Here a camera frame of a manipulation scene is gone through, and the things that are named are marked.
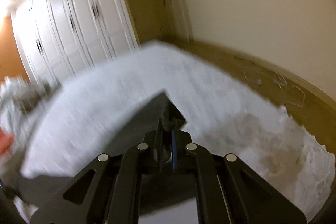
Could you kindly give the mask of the white panelled wardrobe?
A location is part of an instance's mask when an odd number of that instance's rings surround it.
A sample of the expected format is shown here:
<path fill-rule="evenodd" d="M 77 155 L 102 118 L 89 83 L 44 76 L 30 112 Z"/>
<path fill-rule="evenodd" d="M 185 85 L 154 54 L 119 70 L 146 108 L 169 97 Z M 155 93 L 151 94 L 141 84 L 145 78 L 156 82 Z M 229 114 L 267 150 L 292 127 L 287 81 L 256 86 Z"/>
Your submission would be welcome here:
<path fill-rule="evenodd" d="M 126 0 L 19 0 L 11 21 L 32 82 L 62 81 L 138 48 Z"/>

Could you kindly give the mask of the light grey bed blanket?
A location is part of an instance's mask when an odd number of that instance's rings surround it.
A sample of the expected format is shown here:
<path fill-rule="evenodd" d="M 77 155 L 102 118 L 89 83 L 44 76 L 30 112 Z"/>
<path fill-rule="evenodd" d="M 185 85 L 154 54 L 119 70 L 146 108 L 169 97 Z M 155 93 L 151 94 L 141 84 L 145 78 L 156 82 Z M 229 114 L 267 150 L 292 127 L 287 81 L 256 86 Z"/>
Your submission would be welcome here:
<path fill-rule="evenodd" d="M 162 121 L 210 152 L 236 153 L 303 211 L 322 209 L 335 156 L 307 130 L 229 74 L 175 47 L 153 42 L 65 81 L 31 139 L 20 198 L 42 206 L 102 152 L 119 155 Z"/>

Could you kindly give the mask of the dark grey pants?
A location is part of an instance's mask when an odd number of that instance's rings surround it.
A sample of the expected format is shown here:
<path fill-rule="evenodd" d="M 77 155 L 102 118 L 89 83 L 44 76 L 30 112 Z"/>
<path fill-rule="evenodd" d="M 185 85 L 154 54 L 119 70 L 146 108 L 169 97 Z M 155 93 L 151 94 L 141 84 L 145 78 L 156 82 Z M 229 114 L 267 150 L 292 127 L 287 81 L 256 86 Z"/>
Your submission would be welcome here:
<path fill-rule="evenodd" d="M 148 132 L 156 130 L 159 122 L 162 122 L 165 131 L 170 132 L 174 128 L 173 119 L 177 120 L 177 128 L 186 124 L 183 114 L 165 93 L 160 93 L 135 113 L 127 124 L 116 133 L 116 136 L 112 137 L 112 141 L 104 149 L 104 152 L 109 156 L 123 154 L 130 147 L 140 143 Z M 35 178 L 26 178 L 19 173 L 12 182 L 7 183 L 5 189 L 8 191 L 8 197 L 17 196 L 26 203 L 40 207 L 69 183 L 72 177 L 72 175 L 40 174 Z"/>

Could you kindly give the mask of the grey crumpled clothes pile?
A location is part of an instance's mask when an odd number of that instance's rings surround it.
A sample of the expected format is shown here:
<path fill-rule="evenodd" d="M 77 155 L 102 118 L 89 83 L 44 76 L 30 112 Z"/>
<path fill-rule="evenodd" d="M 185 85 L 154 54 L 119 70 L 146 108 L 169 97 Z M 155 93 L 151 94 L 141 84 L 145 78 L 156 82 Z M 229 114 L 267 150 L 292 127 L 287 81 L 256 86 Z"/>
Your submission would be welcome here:
<path fill-rule="evenodd" d="M 5 77 L 1 83 L 1 129 L 14 135 L 12 154 L 26 147 L 49 100 L 61 87 L 58 80 L 30 83 L 22 77 Z"/>

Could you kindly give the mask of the red cloth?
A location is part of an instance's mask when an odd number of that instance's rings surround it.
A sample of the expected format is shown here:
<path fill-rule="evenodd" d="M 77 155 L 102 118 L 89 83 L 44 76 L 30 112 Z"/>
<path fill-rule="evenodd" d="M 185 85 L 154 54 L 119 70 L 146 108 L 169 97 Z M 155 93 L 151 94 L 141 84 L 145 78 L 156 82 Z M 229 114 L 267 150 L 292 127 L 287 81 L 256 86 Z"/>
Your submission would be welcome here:
<path fill-rule="evenodd" d="M 0 129 L 0 155 L 2 156 L 11 146 L 14 141 L 14 135 L 5 133 Z"/>

